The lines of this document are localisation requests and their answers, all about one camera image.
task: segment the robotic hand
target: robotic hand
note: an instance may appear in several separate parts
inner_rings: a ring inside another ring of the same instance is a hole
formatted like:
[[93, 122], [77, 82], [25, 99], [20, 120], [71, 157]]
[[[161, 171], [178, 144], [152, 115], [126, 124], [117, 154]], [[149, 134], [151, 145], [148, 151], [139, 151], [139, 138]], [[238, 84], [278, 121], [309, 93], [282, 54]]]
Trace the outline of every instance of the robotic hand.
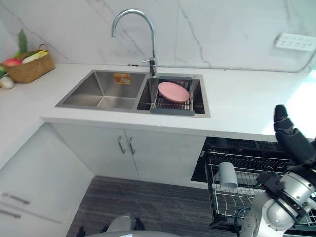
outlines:
[[274, 130], [281, 148], [295, 165], [283, 177], [274, 172], [258, 176], [257, 181], [266, 191], [253, 199], [241, 237], [281, 237], [311, 209], [316, 209], [310, 198], [316, 190], [316, 141], [309, 143], [287, 116], [283, 105], [275, 107]]

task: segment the dish drawer rack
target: dish drawer rack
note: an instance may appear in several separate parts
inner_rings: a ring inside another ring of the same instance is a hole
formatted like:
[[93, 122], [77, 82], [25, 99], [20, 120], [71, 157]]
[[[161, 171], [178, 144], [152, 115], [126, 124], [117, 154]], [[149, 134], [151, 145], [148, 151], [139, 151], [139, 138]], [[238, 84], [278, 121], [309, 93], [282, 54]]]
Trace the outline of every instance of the dish drawer rack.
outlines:
[[171, 115], [188, 115], [195, 114], [193, 110], [193, 95], [192, 95], [192, 78], [190, 77], [159, 77], [159, 84], [162, 82], [172, 82], [185, 88], [190, 97], [183, 103], [175, 103], [165, 99], [157, 89], [154, 103], [150, 107], [151, 113], [171, 114]]
[[[198, 166], [201, 168], [204, 162], [212, 207], [213, 222], [210, 227], [231, 232], [234, 232], [233, 222], [236, 213], [251, 206], [252, 199], [258, 193], [265, 192], [256, 181], [257, 176], [263, 171], [274, 171], [283, 175], [292, 163], [281, 151], [278, 143], [211, 137], [206, 139], [199, 161], [200, 165], [197, 164], [195, 173], [197, 174]], [[222, 162], [234, 165], [238, 188], [225, 189], [219, 184], [218, 165]], [[248, 212], [245, 211], [239, 218], [245, 218]], [[286, 232], [299, 236], [315, 236], [315, 233], [315, 210]]]

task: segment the power socket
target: power socket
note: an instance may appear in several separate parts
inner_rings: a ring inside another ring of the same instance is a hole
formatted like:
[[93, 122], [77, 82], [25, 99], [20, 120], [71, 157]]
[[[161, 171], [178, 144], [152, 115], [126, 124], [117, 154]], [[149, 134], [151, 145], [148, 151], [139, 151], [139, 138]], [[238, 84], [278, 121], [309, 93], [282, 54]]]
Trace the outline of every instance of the power socket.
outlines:
[[275, 41], [275, 46], [277, 48], [312, 52], [316, 49], [316, 37], [281, 33]]

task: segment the countertop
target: countertop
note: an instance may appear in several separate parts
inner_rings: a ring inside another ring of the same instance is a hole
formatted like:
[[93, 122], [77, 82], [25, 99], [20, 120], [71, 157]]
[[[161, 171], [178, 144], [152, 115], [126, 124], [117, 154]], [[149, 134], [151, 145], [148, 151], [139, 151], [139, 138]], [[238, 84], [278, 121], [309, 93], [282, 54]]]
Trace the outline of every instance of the countertop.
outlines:
[[276, 141], [273, 111], [285, 104], [302, 133], [316, 136], [316, 71], [279, 73], [158, 68], [158, 73], [203, 74], [211, 118], [58, 108], [92, 69], [147, 72], [148, 67], [56, 64], [30, 84], [0, 90], [0, 169], [45, 122], [89, 124], [204, 136]]

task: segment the stainless steel sink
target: stainless steel sink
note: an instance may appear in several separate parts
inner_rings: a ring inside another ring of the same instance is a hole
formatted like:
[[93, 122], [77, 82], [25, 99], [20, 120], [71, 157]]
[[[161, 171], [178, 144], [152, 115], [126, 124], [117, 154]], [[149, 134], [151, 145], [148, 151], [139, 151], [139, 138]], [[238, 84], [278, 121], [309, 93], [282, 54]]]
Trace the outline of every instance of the stainless steel sink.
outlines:
[[132, 109], [146, 74], [129, 73], [131, 84], [117, 84], [114, 73], [91, 71], [57, 106]]
[[[131, 84], [117, 84], [114, 73], [128, 73]], [[158, 74], [154, 78], [149, 73], [92, 70], [56, 106], [150, 114], [161, 78], [190, 79], [192, 117], [210, 117], [202, 75], [192, 74]], [[179, 110], [173, 115], [185, 114]]]
[[[159, 78], [148, 78], [143, 93], [139, 99], [139, 103], [137, 105], [138, 110], [145, 110], [145, 111], [159, 111], [159, 109], [153, 110], [153, 105], [155, 103], [156, 97], [157, 97], [157, 90], [158, 85], [160, 82], [167, 80], [170, 82], [178, 81], [187, 79], [191, 83], [191, 92], [192, 92], [192, 110], [194, 111], [195, 117], [201, 117], [201, 118], [209, 118], [209, 108], [207, 104], [206, 93], [204, 89], [204, 85], [201, 85], [203, 83], [202, 75], [188, 75], [188, 74], [175, 74], [175, 75], [160, 75]], [[179, 112], [178, 109], [178, 103], [172, 103], [167, 102], [166, 105], [161, 109], [161, 111], [164, 111], [164, 113], [178, 113], [179, 115], [182, 115], [185, 112]]]

